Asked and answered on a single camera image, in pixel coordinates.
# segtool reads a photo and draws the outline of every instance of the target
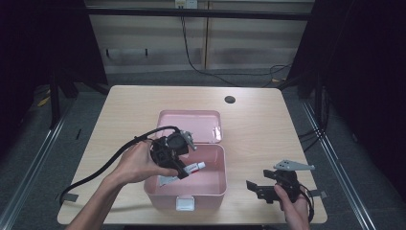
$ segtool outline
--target dark background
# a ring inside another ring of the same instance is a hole
[[[354,137],[406,200],[404,12],[399,1],[316,1],[289,78],[307,73],[298,93],[308,97],[320,76]]]
[[[70,97],[76,96],[73,82],[83,76],[107,83],[89,16],[44,13],[41,10],[44,6],[84,7],[84,3],[81,0],[0,3],[0,157],[18,132],[33,102],[35,88],[48,84],[52,75]]]

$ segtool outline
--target pink box lid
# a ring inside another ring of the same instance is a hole
[[[189,131],[195,143],[219,143],[223,137],[220,113],[214,110],[162,110],[158,127],[175,126]],[[157,133],[157,137],[168,136],[172,130]]]

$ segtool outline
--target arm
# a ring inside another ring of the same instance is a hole
[[[291,230],[310,229],[307,219],[308,209],[305,197],[299,195],[296,202],[292,203],[286,191],[279,184],[276,184],[274,189],[281,199],[281,210],[284,211],[284,216],[289,228]]]
[[[175,176],[177,171],[158,167],[149,155],[150,142],[129,148],[66,229],[101,229],[117,195],[128,183],[144,181],[153,175]]]

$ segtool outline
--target wire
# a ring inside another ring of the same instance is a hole
[[[183,39],[184,39],[184,42],[185,42],[186,56],[188,57],[189,65],[190,65],[191,68],[192,68],[194,71],[196,71],[197,73],[200,73],[200,74],[206,75],[206,76],[215,77],[215,78],[217,78],[217,79],[219,79],[219,80],[221,80],[221,81],[224,81],[224,82],[226,82],[226,83],[228,83],[228,84],[231,84],[232,86],[235,86],[235,87],[243,87],[243,86],[241,86],[241,85],[238,85],[238,84],[232,83],[232,82],[230,82],[230,81],[224,80],[224,79],[221,78],[220,76],[229,76],[229,75],[236,75],[236,76],[268,76],[268,75],[270,75],[270,76],[272,77],[273,74],[276,74],[276,73],[280,72],[281,70],[285,69],[286,67],[290,67],[290,66],[292,65],[292,64],[287,64],[287,65],[274,65],[274,66],[272,66],[272,67],[269,69],[269,73],[264,73],[264,74],[242,74],[242,73],[211,74],[211,73],[207,73],[207,72],[200,71],[200,70],[198,70],[198,69],[196,69],[196,68],[194,67],[194,65],[193,65],[192,62],[191,62],[191,57],[190,57],[190,55],[189,55],[188,39],[187,39],[187,36],[186,36],[185,17],[180,17],[180,19],[181,19],[181,22],[182,22],[182,33],[183,33]],[[278,69],[278,70],[276,70],[276,71],[274,71],[274,72],[272,72],[272,69],[273,69],[273,68],[277,68],[277,67],[281,67],[281,68]],[[268,85],[272,82],[272,79],[273,79],[273,78],[271,78],[271,80],[270,80],[268,83],[266,83],[264,86],[262,86],[262,88],[268,86]]]
[[[308,203],[308,222],[311,222],[313,220],[313,217],[314,217],[314,198],[313,198],[313,194],[310,192],[310,190],[308,190],[308,188],[305,185],[300,184],[300,186],[304,187],[307,190],[308,194],[309,194],[309,195],[307,195],[305,192],[300,190],[301,194],[304,196],[305,200]]]
[[[310,131],[308,131],[308,132],[306,132],[304,134],[298,135],[298,137],[300,139],[304,138],[304,137],[306,137],[308,135],[312,135],[312,134],[317,135],[317,139],[314,140],[309,146],[307,146],[304,149],[304,152],[310,150],[310,148],[312,148],[324,135],[326,135],[327,125],[328,125],[328,117],[329,117],[329,102],[330,102],[330,100],[329,100],[329,96],[327,94],[327,91],[324,90],[324,106],[325,106],[326,111],[325,111],[325,116],[324,116],[325,118],[324,118],[324,121],[323,121],[322,125],[320,127],[316,128],[316,129],[314,129],[314,130],[310,130]],[[301,141],[301,143],[306,142],[308,140],[311,140],[312,138],[308,138],[306,140],[303,140],[303,141]]]
[[[158,132],[158,131],[161,131],[161,130],[164,130],[164,129],[174,129],[175,132],[180,132],[180,129],[179,129],[177,126],[162,126],[162,127],[155,128],[154,130],[149,131],[149,132],[143,134],[143,135],[140,136],[140,137],[134,137],[133,140],[127,142],[127,143],[126,143],[125,145],[123,145],[120,149],[118,149],[117,152],[116,152],[99,170],[97,170],[97,171],[94,172],[93,174],[87,176],[86,178],[84,178],[84,179],[82,179],[82,180],[80,180],[80,181],[78,181],[78,182],[76,182],[76,183],[70,185],[69,187],[67,187],[67,188],[60,194],[60,197],[59,197],[59,204],[62,205],[62,203],[63,203],[63,198],[65,197],[65,195],[66,195],[69,191],[71,191],[71,190],[77,188],[78,186],[83,185],[83,184],[85,184],[85,183],[87,183],[87,182],[93,180],[94,178],[98,177],[99,175],[101,175],[101,174],[102,174],[105,170],[107,170],[107,168],[110,167],[111,164],[113,164],[113,162],[116,161],[117,158],[119,158],[119,156],[120,156],[123,152],[125,152],[128,148],[130,148],[131,146],[133,146],[133,145],[135,145],[135,144],[137,144],[137,143],[139,143],[139,142],[141,142],[141,141],[147,140],[147,139],[148,139],[147,137],[148,137],[150,134],[155,133],[155,132]]]

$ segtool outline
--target hand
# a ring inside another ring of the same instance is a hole
[[[119,165],[110,174],[124,186],[128,183],[137,183],[153,175],[176,176],[177,170],[165,169],[157,166],[149,154],[151,142],[140,142],[126,150]]]
[[[310,229],[307,219],[308,209],[305,197],[299,195],[296,202],[292,203],[286,191],[279,184],[276,184],[274,189],[281,199],[281,210],[284,211],[284,216],[289,228],[292,230]]]

